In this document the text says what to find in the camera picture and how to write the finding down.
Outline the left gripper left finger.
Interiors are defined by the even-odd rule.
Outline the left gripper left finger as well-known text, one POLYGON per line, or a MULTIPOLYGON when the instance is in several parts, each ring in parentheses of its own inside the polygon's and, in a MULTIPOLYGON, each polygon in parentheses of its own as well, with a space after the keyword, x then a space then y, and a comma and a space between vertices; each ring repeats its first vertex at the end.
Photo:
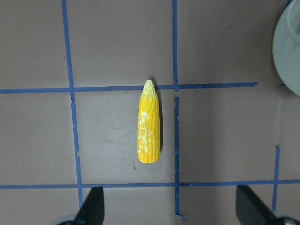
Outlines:
POLYGON ((93 187, 74 222, 76 225, 102 225, 104 221, 104 191, 102 187, 93 187))

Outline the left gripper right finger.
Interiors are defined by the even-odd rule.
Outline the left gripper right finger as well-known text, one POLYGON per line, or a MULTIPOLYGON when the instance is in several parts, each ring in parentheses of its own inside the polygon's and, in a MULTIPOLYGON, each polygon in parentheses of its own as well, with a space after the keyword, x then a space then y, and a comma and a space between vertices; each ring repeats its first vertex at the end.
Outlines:
POLYGON ((246 185, 236 187, 235 213, 241 225, 271 225, 278 219, 246 185))

